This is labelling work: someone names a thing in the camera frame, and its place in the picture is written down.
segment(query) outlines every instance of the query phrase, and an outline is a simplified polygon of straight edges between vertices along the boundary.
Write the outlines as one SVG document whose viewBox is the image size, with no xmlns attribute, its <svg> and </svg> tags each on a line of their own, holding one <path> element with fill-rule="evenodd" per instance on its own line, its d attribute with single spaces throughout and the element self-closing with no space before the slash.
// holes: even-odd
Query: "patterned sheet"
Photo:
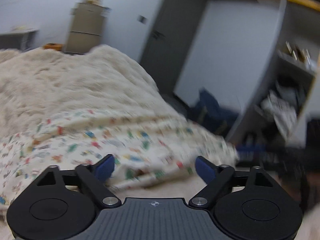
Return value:
<svg viewBox="0 0 320 240">
<path fill-rule="evenodd" d="M 49 165 L 73 169 L 107 154 L 116 158 L 116 169 L 106 181 L 113 192 L 193 174 L 198 155 L 216 164 L 236 160 L 231 145 L 183 117 L 63 112 L 35 131 L 0 140 L 0 204 L 9 205 Z"/>
</svg>

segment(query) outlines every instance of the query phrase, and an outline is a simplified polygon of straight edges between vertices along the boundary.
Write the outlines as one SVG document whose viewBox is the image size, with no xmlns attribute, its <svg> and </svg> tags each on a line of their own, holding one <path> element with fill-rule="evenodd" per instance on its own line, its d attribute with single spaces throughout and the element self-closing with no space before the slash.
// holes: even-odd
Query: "white panel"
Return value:
<svg viewBox="0 0 320 240">
<path fill-rule="evenodd" d="M 188 105 L 205 87 L 225 106 L 245 110 L 264 70 L 278 10 L 258 3 L 211 1 L 175 93 Z"/>
<path fill-rule="evenodd" d="M 0 0 L 0 32 L 13 25 L 40 29 L 35 45 L 64 43 L 71 21 L 71 8 L 80 0 Z M 103 0 L 112 9 L 106 21 L 103 43 L 137 60 L 142 53 L 162 0 Z M 146 25 L 137 21 L 148 19 Z"/>
</svg>

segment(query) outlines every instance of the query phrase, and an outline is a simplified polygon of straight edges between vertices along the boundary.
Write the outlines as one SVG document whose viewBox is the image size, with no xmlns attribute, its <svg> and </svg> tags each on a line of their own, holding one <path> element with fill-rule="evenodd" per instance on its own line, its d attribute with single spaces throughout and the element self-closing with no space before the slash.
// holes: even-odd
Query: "silver screw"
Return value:
<svg viewBox="0 0 320 240">
<path fill-rule="evenodd" d="M 195 197 L 191 200 L 191 202 L 197 206 L 203 206 L 207 204 L 207 200 L 204 197 Z"/>
<path fill-rule="evenodd" d="M 105 197 L 102 199 L 102 202 L 108 206 L 112 206 L 118 203 L 118 199 L 116 197 Z"/>
</svg>

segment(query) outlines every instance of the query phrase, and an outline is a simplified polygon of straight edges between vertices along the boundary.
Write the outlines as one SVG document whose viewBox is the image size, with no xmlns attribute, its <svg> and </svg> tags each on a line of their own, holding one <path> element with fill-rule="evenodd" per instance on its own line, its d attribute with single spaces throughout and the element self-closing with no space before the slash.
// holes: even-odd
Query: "orange box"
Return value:
<svg viewBox="0 0 320 240">
<path fill-rule="evenodd" d="M 48 43 L 43 46 L 43 49 L 55 49 L 56 51 L 62 51 L 63 44 Z"/>
</svg>

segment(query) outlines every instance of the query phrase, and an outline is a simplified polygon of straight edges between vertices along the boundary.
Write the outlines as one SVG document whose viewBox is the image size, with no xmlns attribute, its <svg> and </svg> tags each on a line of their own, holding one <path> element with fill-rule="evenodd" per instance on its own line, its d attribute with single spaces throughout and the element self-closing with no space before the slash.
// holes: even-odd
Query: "door handle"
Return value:
<svg viewBox="0 0 320 240">
<path fill-rule="evenodd" d="M 156 31 L 156 30 L 154 30 L 154 31 L 152 32 L 152 37 L 153 37 L 154 39 L 156 39 L 156 40 L 158 40 L 159 38 L 165 38 L 164 34 L 158 32 L 158 31 Z"/>
</svg>

